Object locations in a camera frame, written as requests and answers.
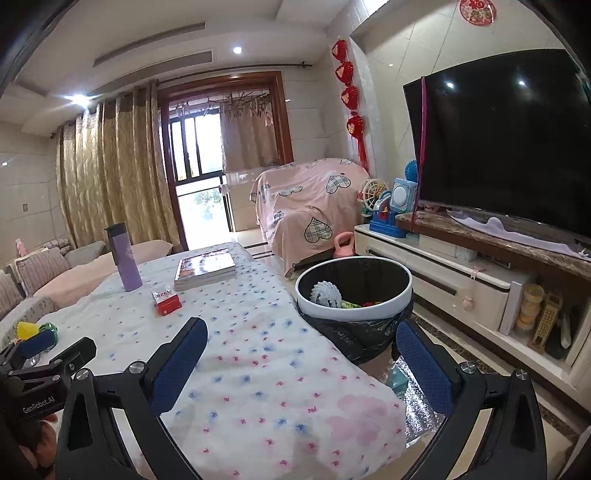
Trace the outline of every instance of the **drawer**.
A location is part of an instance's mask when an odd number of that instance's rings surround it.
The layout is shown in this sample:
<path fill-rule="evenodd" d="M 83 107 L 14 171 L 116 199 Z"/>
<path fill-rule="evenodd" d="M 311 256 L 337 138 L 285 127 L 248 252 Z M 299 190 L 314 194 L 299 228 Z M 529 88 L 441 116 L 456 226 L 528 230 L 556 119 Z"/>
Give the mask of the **drawer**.
<path fill-rule="evenodd" d="M 498 330 L 509 293 L 472 279 L 423 257 L 408 253 L 407 268 L 413 273 L 417 295 L 463 322 L 476 322 Z M 465 310 L 462 301 L 472 291 L 474 308 Z"/>
<path fill-rule="evenodd" d="M 382 242 L 376 238 L 362 235 L 355 232 L 355 253 L 358 255 L 375 255 L 377 257 L 387 257 L 406 264 L 408 252 L 402 248 Z"/>

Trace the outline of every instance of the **pink toy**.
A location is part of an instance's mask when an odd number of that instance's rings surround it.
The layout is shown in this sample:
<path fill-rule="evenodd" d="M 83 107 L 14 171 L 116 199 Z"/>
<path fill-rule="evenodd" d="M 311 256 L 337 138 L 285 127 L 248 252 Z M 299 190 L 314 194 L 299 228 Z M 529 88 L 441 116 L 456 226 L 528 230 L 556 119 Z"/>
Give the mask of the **pink toy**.
<path fill-rule="evenodd" d="M 352 257 L 355 255 L 355 234 L 353 232 L 343 232 L 335 237 L 335 254 L 333 258 Z"/>
<path fill-rule="evenodd" d="M 25 244 L 22 243 L 22 240 L 20 238 L 17 238 L 16 244 L 17 244 L 18 255 L 21 257 L 24 257 L 27 254 L 27 249 L 25 248 Z"/>

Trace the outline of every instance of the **red decoration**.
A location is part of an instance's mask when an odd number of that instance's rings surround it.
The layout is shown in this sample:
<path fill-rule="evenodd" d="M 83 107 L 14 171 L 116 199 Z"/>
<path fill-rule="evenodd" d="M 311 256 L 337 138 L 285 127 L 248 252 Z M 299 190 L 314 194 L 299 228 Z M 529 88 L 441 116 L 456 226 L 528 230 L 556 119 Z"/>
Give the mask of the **red decoration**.
<path fill-rule="evenodd" d="M 335 75 L 345 85 L 351 85 L 351 81 L 353 80 L 353 64 L 349 61 L 343 62 L 335 70 Z"/>
<path fill-rule="evenodd" d="M 487 27 L 496 18 L 496 8 L 491 0 L 460 0 L 460 13 L 467 22 Z"/>
<path fill-rule="evenodd" d="M 335 43 L 331 52 L 334 58 L 343 63 L 345 58 L 347 58 L 347 42 L 345 40 L 339 40 Z"/>
<path fill-rule="evenodd" d="M 359 161 L 365 171 L 369 171 L 368 155 L 365 151 L 365 141 L 363 139 L 363 118 L 357 112 L 352 112 L 353 116 L 347 121 L 347 130 L 351 137 L 357 140 L 357 148 L 359 151 Z"/>
<path fill-rule="evenodd" d="M 349 85 L 343 93 L 340 94 L 341 101 L 349 110 L 356 110 L 359 105 L 359 91 L 354 85 Z"/>

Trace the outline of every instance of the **bottle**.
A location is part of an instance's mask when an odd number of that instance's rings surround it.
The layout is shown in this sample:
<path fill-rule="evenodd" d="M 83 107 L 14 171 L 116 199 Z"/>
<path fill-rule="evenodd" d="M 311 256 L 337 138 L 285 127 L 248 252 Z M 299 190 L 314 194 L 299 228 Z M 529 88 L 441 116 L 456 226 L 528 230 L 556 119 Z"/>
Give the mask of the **bottle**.
<path fill-rule="evenodd" d="M 109 237 L 113 260 L 119 270 L 125 291 L 140 288 L 143 285 L 142 277 L 139 276 L 138 266 L 135 263 L 134 252 L 131 249 L 125 222 L 111 225 L 105 228 L 105 231 Z"/>

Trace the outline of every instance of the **hand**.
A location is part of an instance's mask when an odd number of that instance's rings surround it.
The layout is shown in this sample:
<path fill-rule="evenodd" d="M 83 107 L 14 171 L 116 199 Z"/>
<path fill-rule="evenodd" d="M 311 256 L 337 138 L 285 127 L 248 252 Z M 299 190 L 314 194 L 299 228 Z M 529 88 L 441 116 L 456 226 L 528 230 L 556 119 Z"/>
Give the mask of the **hand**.
<path fill-rule="evenodd" d="M 48 422 L 56 423 L 57 415 L 55 413 L 45 417 L 40 421 L 41 423 L 41 441 L 37 445 L 35 451 L 27 447 L 19 445 L 22 454 L 29 460 L 29 463 L 34 469 L 42 466 L 48 468 L 53 465 L 56 460 L 57 453 L 57 436 L 56 431 Z M 52 467 L 51 472 L 46 476 L 46 480 L 55 480 L 56 472 Z"/>

